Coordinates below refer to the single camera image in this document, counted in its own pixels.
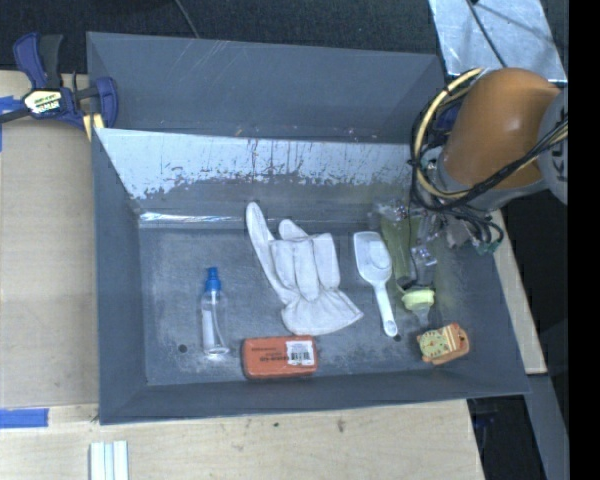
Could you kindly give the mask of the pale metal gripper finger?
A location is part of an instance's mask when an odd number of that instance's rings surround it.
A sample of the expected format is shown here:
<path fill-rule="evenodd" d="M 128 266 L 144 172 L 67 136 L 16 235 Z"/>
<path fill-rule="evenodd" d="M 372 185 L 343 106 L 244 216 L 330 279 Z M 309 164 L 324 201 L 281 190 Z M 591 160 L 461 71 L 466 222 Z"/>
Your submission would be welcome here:
<path fill-rule="evenodd" d="M 407 253 L 404 288 L 429 287 L 434 284 L 437 259 L 426 245 L 411 247 Z"/>

